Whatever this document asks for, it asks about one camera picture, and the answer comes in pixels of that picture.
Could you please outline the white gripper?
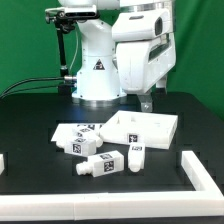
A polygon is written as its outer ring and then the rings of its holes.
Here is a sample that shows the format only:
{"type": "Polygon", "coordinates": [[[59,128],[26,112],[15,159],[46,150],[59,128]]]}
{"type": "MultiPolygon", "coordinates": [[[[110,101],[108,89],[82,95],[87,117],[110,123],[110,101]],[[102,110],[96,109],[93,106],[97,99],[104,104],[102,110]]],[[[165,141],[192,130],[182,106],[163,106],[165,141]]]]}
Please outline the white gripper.
{"type": "MultiPolygon", "coordinates": [[[[112,27],[121,88],[145,94],[176,62],[171,12],[167,8],[121,13],[112,27]]],[[[153,111],[150,95],[139,95],[142,112],[153,111]]]]}

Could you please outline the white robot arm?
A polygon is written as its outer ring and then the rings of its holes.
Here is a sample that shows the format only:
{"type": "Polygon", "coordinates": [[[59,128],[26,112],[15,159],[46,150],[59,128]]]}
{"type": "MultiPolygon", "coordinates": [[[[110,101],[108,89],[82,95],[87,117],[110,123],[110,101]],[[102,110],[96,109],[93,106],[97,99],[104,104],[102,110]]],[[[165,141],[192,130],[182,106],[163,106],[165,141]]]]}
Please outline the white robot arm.
{"type": "Polygon", "coordinates": [[[176,62],[175,0],[58,0],[77,23],[82,65],[74,100],[104,106],[129,94],[152,109],[151,88],[166,87],[176,62]]]}

